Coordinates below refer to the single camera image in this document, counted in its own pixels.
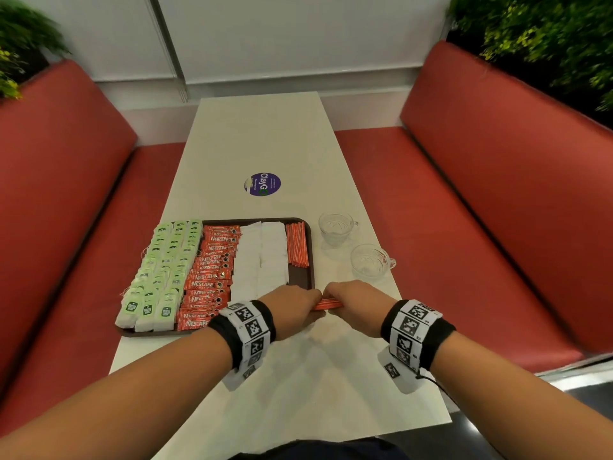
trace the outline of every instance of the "tray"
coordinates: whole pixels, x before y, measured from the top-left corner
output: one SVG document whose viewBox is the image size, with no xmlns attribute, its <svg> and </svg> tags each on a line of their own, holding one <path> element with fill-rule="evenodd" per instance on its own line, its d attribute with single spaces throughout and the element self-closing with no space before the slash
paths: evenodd
<svg viewBox="0 0 613 460">
<path fill-rule="evenodd" d="M 311 227 L 306 221 L 300 218 L 255 218 L 255 219 L 216 219 L 213 221 L 204 220 L 202 225 L 204 226 L 247 226 L 258 221 L 263 223 L 272 223 L 280 221 L 283 224 L 304 223 L 305 224 L 305 237 L 306 237 L 306 250 L 308 252 L 308 268 L 298 268 L 296 266 L 288 265 L 289 270 L 289 282 L 291 286 L 300 286 L 303 289 L 313 289 L 315 287 L 315 270 L 313 269 L 313 243 L 311 242 Z M 232 287 L 230 287 L 230 300 L 232 300 Z M 154 335 L 184 335 L 191 334 L 197 329 L 188 329 L 186 331 L 149 331 L 149 332 L 134 332 L 134 329 L 123 329 L 122 327 L 115 326 L 121 335 L 126 337 L 151 337 Z"/>
</svg>

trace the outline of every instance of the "clear glass mug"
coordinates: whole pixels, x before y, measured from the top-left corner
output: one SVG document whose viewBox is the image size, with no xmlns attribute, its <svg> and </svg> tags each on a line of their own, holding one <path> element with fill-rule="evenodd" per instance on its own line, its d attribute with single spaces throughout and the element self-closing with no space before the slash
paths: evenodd
<svg viewBox="0 0 613 460">
<path fill-rule="evenodd" d="M 396 266 L 385 250 L 372 243 L 363 243 L 351 251 L 351 266 L 359 275 L 377 279 Z"/>
<path fill-rule="evenodd" d="M 335 215 L 323 213 L 319 216 L 319 230 L 321 235 L 331 247 L 340 247 L 358 225 L 350 215 Z"/>
</svg>

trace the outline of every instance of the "green plant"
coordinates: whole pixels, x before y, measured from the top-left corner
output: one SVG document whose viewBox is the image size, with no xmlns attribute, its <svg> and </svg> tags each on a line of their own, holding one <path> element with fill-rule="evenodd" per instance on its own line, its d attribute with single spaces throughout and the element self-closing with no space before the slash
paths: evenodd
<svg viewBox="0 0 613 460">
<path fill-rule="evenodd" d="M 613 109 L 613 0 L 451 0 L 454 28 L 483 37 L 487 61 L 515 54 L 556 65 L 551 86 L 602 93 Z"/>
<path fill-rule="evenodd" d="M 0 0 L 0 45 L 4 50 L 47 48 L 52 53 L 69 53 L 55 26 L 43 13 L 18 0 Z"/>
<path fill-rule="evenodd" d="M 17 82 L 7 76 L 7 72 L 19 69 L 19 59 L 8 51 L 0 50 L 0 96 L 21 98 Z"/>
</svg>

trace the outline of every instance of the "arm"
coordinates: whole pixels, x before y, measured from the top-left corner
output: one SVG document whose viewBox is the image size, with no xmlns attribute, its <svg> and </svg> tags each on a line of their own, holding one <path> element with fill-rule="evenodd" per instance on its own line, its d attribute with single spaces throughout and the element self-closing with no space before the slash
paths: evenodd
<svg viewBox="0 0 613 460">
<path fill-rule="evenodd" d="M 317 290 L 282 286 L 260 300 L 277 340 L 324 312 L 310 310 Z M 142 357 L 53 407 L 0 440 L 0 458 L 149 459 L 232 369 L 226 340 L 204 328 Z"/>
<path fill-rule="evenodd" d="M 395 300 L 360 281 L 331 283 L 324 297 L 356 330 L 381 336 Z M 613 452 L 613 423 L 513 363 L 454 332 L 438 348 L 437 378 L 481 434 L 510 460 L 604 459 Z"/>
</svg>

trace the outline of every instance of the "red leather seat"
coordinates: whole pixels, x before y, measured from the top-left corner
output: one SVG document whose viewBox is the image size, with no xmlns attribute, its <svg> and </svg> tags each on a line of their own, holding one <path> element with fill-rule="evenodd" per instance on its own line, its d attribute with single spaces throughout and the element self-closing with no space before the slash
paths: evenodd
<svg viewBox="0 0 613 460">
<path fill-rule="evenodd" d="M 575 339 L 613 352 L 613 132 L 445 42 L 401 117 Z"/>
<path fill-rule="evenodd" d="M 0 389 L 136 143 L 73 61 L 22 93 L 0 100 Z"/>
<path fill-rule="evenodd" d="M 336 135 L 403 297 L 529 371 L 582 358 L 402 128 Z"/>
<path fill-rule="evenodd" d="M 140 265 L 170 192 L 183 143 L 141 147 L 0 405 L 0 436 L 106 376 L 120 334 L 120 293 Z"/>
</svg>

